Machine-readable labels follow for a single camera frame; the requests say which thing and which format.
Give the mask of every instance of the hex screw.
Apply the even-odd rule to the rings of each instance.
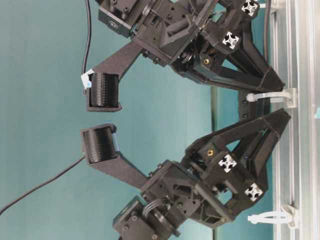
[[[146,58],[146,57],[148,57],[148,55],[149,55],[149,52],[147,50],[144,51],[143,56]]]
[[[128,225],[124,225],[123,227],[122,227],[122,231],[127,231],[129,229],[129,226]]]
[[[208,150],[208,156],[209,156],[209,157],[213,156],[214,153],[215,153],[215,152],[214,152],[212,149],[209,149],[209,150]]]
[[[155,60],[153,60],[153,63],[154,63],[154,64],[158,64],[159,61],[160,61],[160,59],[159,59],[158,57],[156,57]]]

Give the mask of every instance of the teal wall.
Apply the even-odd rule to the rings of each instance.
[[[97,21],[92,7],[88,68],[128,40]],[[122,153],[145,174],[211,132],[210,88],[139,58],[120,83],[123,110],[85,111],[80,80],[87,23],[84,0],[1,0],[0,206],[81,155],[80,130],[118,127]],[[0,216],[1,240],[117,240],[113,218],[138,191],[85,162]],[[193,221],[181,239],[210,240]]]

